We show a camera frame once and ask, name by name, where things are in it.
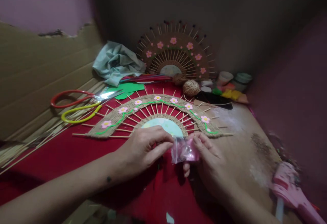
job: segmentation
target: scissors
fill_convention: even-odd
[[[56,105],[56,100],[63,96],[63,95],[66,95],[66,94],[70,94],[70,93],[83,93],[83,94],[86,94],[87,96],[80,99],[80,100],[77,100],[75,102],[72,102],[70,104],[67,104],[67,105],[64,105],[64,106],[58,106]],[[92,104],[92,105],[88,105],[88,106],[83,106],[83,107],[78,107],[78,108],[73,108],[71,110],[68,110],[66,112],[64,112],[62,115],[61,115],[61,119],[64,120],[66,123],[70,123],[70,124],[79,124],[79,123],[82,123],[82,122],[85,122],[91,118],[93,118],[95,116],[95,113],[98,112],[102,105],[100,105],[101,102],[105,101],[105,100],[110,100],[114,97],[116,97],[117,95],[120,95],[124,93],[122,90],[117,90],[117,91],[110,91],[110,92],[107,92],[107,93],[104,93],[102,95],[95,95],[95,94],[92,94],[92,93],[89,93],[87,91],[81,91],[81,90],[67,90],[67,91],[63,91],[59,94],[57,94],[56,96],[54,96],[52,99],[51,99],[51,106],[53,106],[54,108],[67,108],[67,107],[71,107],[71,106],[74,106],[74,105],[77,105],[87,99],[96,99],[97,100],[97,103],[95,104]],[[83,109],[88,109],[88,108],[92,108],[92,107],[96,107],[98,106],[94,112],[88,116],[87,118],[85,119],[82,119],[82,120],[77,120],[77,121],[74,121],[74,120],[68,120],[66,119],[66,115],[69,114],[69,113],[72,113],[72,112],[75,112],[75,111],[78,111],[78,110],[83,110]]]

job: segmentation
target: table surface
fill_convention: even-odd
[[[171,85],[147,85],[158,94],[181,94]],[[202,110],[209,106],[200,106]],[[250,110],[241,104],[233,104],[232,110],[212,108],[206,112],[221,130],[234,136],[213,139],[226,157],[229,171],[239,185],[269,212],[274,213],[276,198],[269,192],[276,164],[280,157]],[[101,118],[92,118],[95,124]],[[29,155],[8,172],[0,176],[0,205],[30,189],[72,171],[98,157],[118,149],[124,139],[95,140],[73,137],[72,133],[86,133],[89,128],[72,126],[46,145]],[[172,165],[170,155],[165,154],[164,169],[157,172],[154,165],[135,179],[98,194],[94,199],[115,208],[121,213],[133,215],[150,223],[167,223],[166,213],[176,223],[210,223],[231,220],[228,214],[199,190],[196,176],[184,179],[182,164]],[[284,223],[301,223],[294,212],[284,215]]]

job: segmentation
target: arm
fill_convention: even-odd
[[[250,195],[243,191],[224,169],[225,159],[211,140],[198,132],[191,135],[201,155],[198,172],[208,191],[220,201],[237,223],[279,223]],[[184,176],[188,177],[190,165],[184,164]]]
[[[139,129],[117,151],[1,206],[0,223],[61,223],[88,197],[150,167],[172,143],[161,126]]]

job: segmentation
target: left hand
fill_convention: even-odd
[[[116,184],[139,175],[169,150],[173,143],[173,137],[161,126],[136,130],[114,152],[117,165],[112,180]]]

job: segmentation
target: red fabric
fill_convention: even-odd
[[[162,94],[163,88],[165,88],[165,94],[173,95],[176,90],[175,96],[181,96],[181,89],[171,84],[153,84],[147,85],[146,88],[149,94],[153,93],[152,88],[157,94]],[[144,95],[145,91],[139,91],[139,94]],[[136,97],[136,93],[131,96],[132,99]],[[107,103],[114,108],[119,106],[115,100]],[[102,108],[100,112],[105,113],[106,109]],[[172,115],[177,113],[178,110],[175,109]],[[144,117],[140,111],[137,114],[141,118]],[[100,120],[101,117],[95,116],[88,121],[88,124],[96,124]],[[120,126],[120,128],[132,129],[129,126]],[[72,133],[83,134],[89,130],[89,127],[82,125],[70,127],[1,175],[0,205],[46,181],[117,150],[125,142],[125,139],[95,140],[72,136]],[[121,131],[115,132],[115,135],[128,135],[128,133]],[[164,155],[161,167],[163,169],[158,171],[157,164],[154,164],[135,179],[108,189],[95,196],[94,199],[121,213],[132,215],[148,223],[167,223],[167,212],[175,220],[175,223],[211,223],[213,220],[221,221],[222,218],[230,220],[221,209],[217,209],[216,205],[197,203],[189,181],[183,177],[183,165],[173,165],[170,153]]]

